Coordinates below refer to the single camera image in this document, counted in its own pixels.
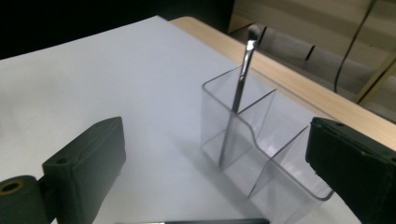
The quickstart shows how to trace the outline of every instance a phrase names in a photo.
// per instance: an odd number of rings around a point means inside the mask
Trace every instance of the white table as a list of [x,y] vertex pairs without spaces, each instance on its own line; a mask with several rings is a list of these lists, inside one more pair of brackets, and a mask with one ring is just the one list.
[[[201,85],[236,64],[161,18],[0,61],[0,180],[122,116],[127,162],[94,223],[261,217],[200,151]],[[338,196],[299,223],[359,223]]]

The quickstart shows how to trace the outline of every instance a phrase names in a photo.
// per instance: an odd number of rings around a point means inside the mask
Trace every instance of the brush bristles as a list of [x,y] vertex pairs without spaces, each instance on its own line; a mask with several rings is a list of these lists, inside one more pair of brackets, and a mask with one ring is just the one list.
[[253,24],[248,27],[248,40],[258,40],[261,34],[262,29],[258,25]]

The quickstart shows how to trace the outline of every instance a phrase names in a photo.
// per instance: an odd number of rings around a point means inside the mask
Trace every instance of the black cable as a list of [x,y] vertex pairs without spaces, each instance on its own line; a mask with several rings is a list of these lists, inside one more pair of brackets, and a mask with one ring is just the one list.
[[333,83],[334,84],[333,85],[334,92],[337,92],[338,79],[340,77],[341,71],[343,70],[344,63],[346,62],[347,56],[349,55],[349,52],[352,50],[352,47],[355,44],[356,39],[358,38],[358,34],[361,32],[361,27],[363,26],[363,24],[366,22],[367,18],[369,17],[376,1],[377,0],[372,0],[370,2],[370,6],[368,7],[366,14],[363,17],[361,24],[359,24],[358,29],[356,30],[355,34],[352,37],[352,40],[350,41],[349,47],[346,50],[346,54],[344,55],[343,61],[341,61],[340,66],[338,67],[337,74],[335,75],[335,79],[334,79],[334,83]]

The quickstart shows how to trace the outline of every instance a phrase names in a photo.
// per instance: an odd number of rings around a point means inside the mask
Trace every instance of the makeup brush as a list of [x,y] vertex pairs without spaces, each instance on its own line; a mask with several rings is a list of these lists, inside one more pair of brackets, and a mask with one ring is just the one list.
[[[242,61],[241,73],[239,75],[238,85],[236,86],[235,96],[233,98],[233,107],[231,109],[235,114],[238,113],[239,105],[241,103],[242,93],[244,90],[245,81],[247,79],[251,57],[253,56],[253,52],[257,47],[257,44],[259,42],[259,38],[261,35],[262,35],[262,29],[258,25],[253,24],[253,25],[249,26],[248,41],[247,41],[247,45],[246,45],[246,49],[245,49],[245,56],[244,56],[244,60]],[[224,163],[224,151],[226,148],[226,143],[227,143],[227,140],[229,137],[229,131],[230,131],[229,129],[230,129],[232,122],[233,122],[233,114],[231,114],[230,120],[228,121],[226,133],[225,133],[223,144],[221,147],[221,152],[220,152],[220,157],[219,157],[219,166],[220,167],[222,167],[223,163]]]

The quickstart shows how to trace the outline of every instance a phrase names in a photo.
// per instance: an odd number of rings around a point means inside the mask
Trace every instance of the transparent container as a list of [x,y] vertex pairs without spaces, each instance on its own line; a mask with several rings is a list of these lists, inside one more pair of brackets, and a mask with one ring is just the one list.
[[202,151],[271,223],[295,223],[333,193],[305,161],[311,119],[329,116],[253,69],[235,114],[239,72],[203,85]]

